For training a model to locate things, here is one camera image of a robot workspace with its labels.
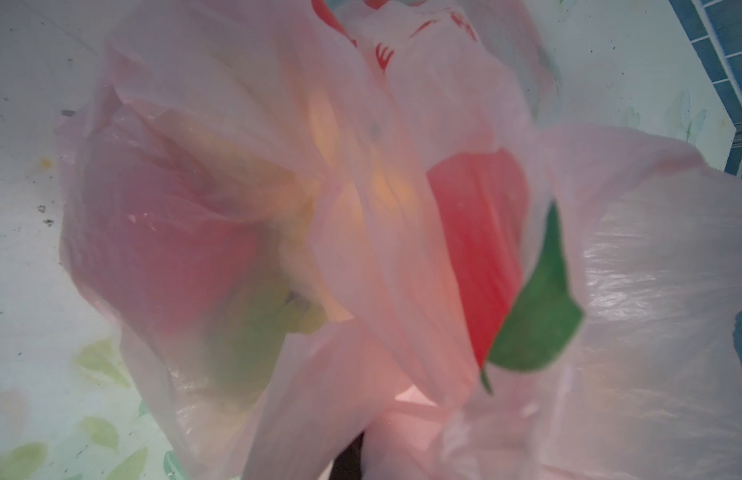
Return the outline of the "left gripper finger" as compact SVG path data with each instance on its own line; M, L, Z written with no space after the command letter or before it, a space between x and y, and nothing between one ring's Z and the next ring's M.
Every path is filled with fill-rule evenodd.
M329 480L362 479L362 447L364 433L356 437L334 460Z

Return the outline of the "pink plastic bag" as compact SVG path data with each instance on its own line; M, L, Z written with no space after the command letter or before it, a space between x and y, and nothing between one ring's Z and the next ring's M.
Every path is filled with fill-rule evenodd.
M192 479L742 479L742 180L690 143L541 126L517 1L144 1L56 135L65 198L122 109L258 248L201 323L121 330ZM390 110L421 213L332 168L311 93Z

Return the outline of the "yellow fake fruit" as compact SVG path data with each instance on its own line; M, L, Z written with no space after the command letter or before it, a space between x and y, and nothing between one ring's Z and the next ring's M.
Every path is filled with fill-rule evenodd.
M422 167L404 135L387 122L390 110L341 106L324 93L309 100L309 127L329 165L350 177L382 216L421 213Z

